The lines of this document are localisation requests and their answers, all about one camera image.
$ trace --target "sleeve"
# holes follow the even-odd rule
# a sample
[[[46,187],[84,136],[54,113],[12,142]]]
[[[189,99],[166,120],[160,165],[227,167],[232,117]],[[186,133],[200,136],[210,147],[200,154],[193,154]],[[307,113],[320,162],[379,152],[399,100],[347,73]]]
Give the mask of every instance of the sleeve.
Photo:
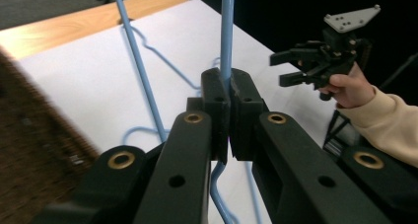
[[[375,97],[367,104],[337,109],[377,149],[418,168],[418,107],[407,105],[397,95],[375,90]]]

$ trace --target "person's arm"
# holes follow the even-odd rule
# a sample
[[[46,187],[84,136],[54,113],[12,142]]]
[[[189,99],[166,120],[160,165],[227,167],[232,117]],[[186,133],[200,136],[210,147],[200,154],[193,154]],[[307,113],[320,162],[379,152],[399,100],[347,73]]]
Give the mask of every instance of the person's arm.
[[[357,64],[319,90],[333,93],[337,109],[374,147],[418,168],[418,107],[371,85]]]

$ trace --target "white surface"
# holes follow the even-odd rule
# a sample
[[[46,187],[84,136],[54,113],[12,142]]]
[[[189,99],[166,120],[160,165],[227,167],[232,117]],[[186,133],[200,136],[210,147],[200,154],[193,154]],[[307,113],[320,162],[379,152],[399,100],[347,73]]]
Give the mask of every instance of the white surface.
[[[190,0],[131,24],[194,85],[200,85],[200,74],[219,57],[221,16],[200,0]],[[142,40],[138,37],[137,42],[141,45]],[[196,90],[155,53],[142,45],[140,51],[160,116],[165,128],[170,129],[175,117],[185,111],[186,99],[196,97]],[[316,143],[322,144],[334,102],[321,101],[311,85],[279,87],[278,76],[296,69],[290,64],[270,67],[272,53],[234,27],[233,67],[251,75],[271,111],[289,114]],[[155,127],[121,27],[30,56],[19,65],[51,104],[100,151],[120,145],[124,132],[133,126]],[[141,132],[128,139],[128,145],[146,152],[160,143],[157,135]],[[244,163],[230,156],[218,187],[241,223],[256,223]],[[262,223],[270,222],[263,208],[262,217]],[[223,223],[212,201],[209,223]]]

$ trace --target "brown textured surface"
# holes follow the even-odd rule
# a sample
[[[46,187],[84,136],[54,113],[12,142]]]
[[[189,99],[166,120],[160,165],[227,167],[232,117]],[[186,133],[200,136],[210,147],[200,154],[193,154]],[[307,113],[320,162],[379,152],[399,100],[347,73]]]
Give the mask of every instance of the brown textured surface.
[[[66,200],[98,157],[0,51],[0,223]]]

